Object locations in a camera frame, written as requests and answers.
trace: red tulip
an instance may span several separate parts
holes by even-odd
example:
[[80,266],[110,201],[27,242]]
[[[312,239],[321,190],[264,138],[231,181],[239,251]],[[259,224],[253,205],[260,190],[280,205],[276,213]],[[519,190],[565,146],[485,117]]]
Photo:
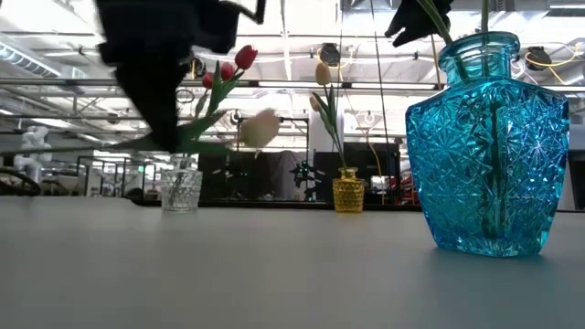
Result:
[[240,49],[236,55],[236,65],[239,69],[249,69],[257,55],[258,50],[250,45],[244,46],[244,48]]
[[223,65],[221,65],[221,79],[222,80],[229,80],[231,79],[231,77],[234,76],[234,67],[231,66],[231,64],[229,63],[223,63]]
[[207,89],[213,87],[213,75],[209,72],[203,76],[203,87]]

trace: cut glass vase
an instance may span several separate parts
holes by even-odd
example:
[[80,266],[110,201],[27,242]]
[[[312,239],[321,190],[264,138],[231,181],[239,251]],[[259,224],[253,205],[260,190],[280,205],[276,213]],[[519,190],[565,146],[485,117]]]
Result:
[[569,104],[511,78],[517,36],[459,39],[440,54],[449,89],[406,114],[414,185],[440,248],[538,253],[562,191]]

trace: table surface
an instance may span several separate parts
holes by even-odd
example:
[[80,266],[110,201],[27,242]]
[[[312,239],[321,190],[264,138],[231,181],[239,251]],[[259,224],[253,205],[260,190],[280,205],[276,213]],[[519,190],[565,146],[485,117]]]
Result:
[[0,328],[583,328],[585,215],[541,255],[436,249],[420,213],[0,197]]

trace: yellow cable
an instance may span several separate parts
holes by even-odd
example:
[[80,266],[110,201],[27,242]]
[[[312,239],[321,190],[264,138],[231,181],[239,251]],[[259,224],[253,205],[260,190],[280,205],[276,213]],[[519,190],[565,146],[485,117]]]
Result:
[[567,85],[567,82],[565,82],[558,74],[557,72],[553,69],[553,68],[549,68],[550,71],[552,72],[552,74],[560,81],[560,83]]
[[573,57],[571,57],[571,58],[569,58],[569,59],[567,59],[567,60],[565,60],[565,61],[562,61],[562,62],[560,62],[560,63],[555,63],[555,64],[545,64],[545,63],[538,63],[537,61],[534,61],[534,60],[532,60],[532,59],[528,58],[528,55],[530,55],[530,54],[531,54],[530,52],[527,52],[527,53],[525,54],[525,56],[524,56],[524,59],[525,59],[527,62],[530,62],[530,63],[532,63],[532,64],[535,64],[535,65],[539,65],[539,66],[541,66],[541,67],[545,67],[545,68],[555,68],[555,67],[559,67],[559,66],[562,66],[562,65],[565,65],[565,64],[569,64],[570,62],[572,62],[572,61],[573,61],[573,59],[575,59],[575,57],[577,57],[577,52],[578,52],[578,51],[579,51],[579,44],[575,46],[575,51],[573,52]]
[[[339,78],[343,82],[344,77],[341,75],[341,72],[339,72]],[[354,110],[354,107],[351,104],[351,101],[349,100],[349,95],[347,95],[347,90],[345,88],[344,88],[344,94],[346,95],[347,103],[349,103],[349,108],[351,109],[351,113],[354,114],[354,118],[356,118],[357,126],[359,127],[359,130],[363,132],[364,130],[362,129],[362,125],[359,124],[359,120],[357,119],[356,111]],[[376,153],[376,149],[374,149],[374,146],[372,146],[372,143],[369,142],[369,130],[366,131],[366,143],[369,146],[369,149],[372,150],[372,153],[374,154],[374,157],[376,158],[376,166],[378,167],[378,175],[381,178],[382,177],[382,169],[380,167],[380,159],[378,158],[378,154]],[[382,194],[382,206],[384,205],[384,196],[385,195]]]

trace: glass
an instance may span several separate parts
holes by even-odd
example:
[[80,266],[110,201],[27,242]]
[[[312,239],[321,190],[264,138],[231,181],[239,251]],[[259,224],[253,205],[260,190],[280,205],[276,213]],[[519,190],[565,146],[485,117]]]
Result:
[[339,168],[341,178],[333,180],[335,211],[358,213],[364,209],[364,180],[356,178],[357,168]]
[[451,86],[406,114],[414,185],[440,248],[536,254],[562,191],[569,104],[510,78],[511,33],[459,39],[440,54]]
[[163,211],[190,212],[197,210],[203,174],[191,167],[192,158],[176,158],[176,166],[161,174]]

